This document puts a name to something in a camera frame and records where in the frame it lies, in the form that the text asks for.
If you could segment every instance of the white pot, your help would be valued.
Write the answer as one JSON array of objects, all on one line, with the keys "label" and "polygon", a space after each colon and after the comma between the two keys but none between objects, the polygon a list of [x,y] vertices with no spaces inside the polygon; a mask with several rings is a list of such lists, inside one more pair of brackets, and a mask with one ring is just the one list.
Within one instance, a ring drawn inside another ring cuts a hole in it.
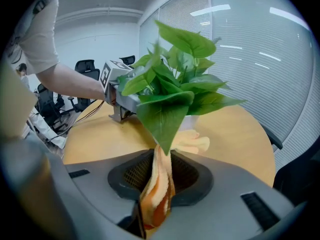
[{"label": "white pot", "polygon": [[198,115],[186,115],[180,125],[178,132],[185,130],[194,130],[198,118]]}]

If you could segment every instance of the orange cloth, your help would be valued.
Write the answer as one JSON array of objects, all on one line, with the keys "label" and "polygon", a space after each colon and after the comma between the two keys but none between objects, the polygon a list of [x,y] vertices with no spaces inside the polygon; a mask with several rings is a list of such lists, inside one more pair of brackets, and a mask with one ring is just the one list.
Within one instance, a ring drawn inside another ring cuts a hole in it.
[{"label": "orange cloth", "polygon": [[[179,131],[171,150],[198,154],[209,148],[208,137],[199,138],[195,130]],[[165,155],[157,145],[154,149],[152,174],[140,196],[140,205],[146,229],[159,227],[170,211],[171,198],[176,194],[172,178],[171,154]]]}]

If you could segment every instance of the chair backrest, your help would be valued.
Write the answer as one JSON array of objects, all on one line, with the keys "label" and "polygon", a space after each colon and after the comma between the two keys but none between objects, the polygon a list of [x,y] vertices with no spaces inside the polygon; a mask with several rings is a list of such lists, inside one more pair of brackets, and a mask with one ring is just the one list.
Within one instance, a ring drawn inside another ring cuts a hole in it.
[{"label": "chair backrest", "polygon": [[54,103],[54,95],[51,90],[48,90],[43,84],[39,84],[38,86],[38,106],[39,113],[43,117],[57,117],[57,111],[55,111],[55,103]]},{"label": "chair backrest", "polygon": [[119,59],[121,59],[124,64],[129,66],[129,65],[135,63],[136,56],[132,55],[132,56],[129,56],[129,57],[122,57],[122,58],[119,58]]},{"label": "chair backrest", "polygon": [[[89,78],[93,78],[95,80],[99,80],[100,70],[95,68],[89,71],[82,72],[82,75]],[[77,98],[77,100],[78,100],[77,108],[80,111],[85,110],[91,104],[90,99],[88,98]]]},{"label": "chair backrest", "polygon": [[79,60],[74,67],[74,70],[79,73],[84,73],[85,71],[94,70],[94,69],[95,69],[94,59]]}]

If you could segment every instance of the wooden table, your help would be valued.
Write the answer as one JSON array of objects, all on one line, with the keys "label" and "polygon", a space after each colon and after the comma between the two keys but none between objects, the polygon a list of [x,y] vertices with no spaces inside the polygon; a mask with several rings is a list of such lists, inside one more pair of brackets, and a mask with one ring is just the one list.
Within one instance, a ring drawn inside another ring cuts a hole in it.
[{"label": "wooden table", "polygon": [[[78,119],[100,103],[91,104]],[[119,123],[109,115],[113,115],[113,107],[104,103],[97,113],[71,128],[64,148],[65,164],[103,160],[156,146],[136,116]],[[276,166],[272,146],[258,121],[244,108],[228,106],[201,115],[195,130],[210,139],[202,156],[242,167],[273,185]]]}]

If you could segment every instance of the green plant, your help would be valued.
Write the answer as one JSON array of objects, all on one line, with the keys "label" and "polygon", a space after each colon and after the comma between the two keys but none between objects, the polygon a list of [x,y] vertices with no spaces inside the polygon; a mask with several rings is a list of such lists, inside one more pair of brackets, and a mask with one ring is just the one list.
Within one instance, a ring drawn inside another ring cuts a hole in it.
[{"label": "green plant", "polygon": [[245,100],[218,93],[219,88],[230,89],[227,82],[204,74],[214,64],[206,59],[216,51],[214,42],[199,33],[157,20],[156,24],[172,48],[167,51],[154,44],[153,52],[148,50],[130,73],[118,78],[118,90],[124,96],[138,95],[137,117],[168,154],[185,116],[207,114]]}]

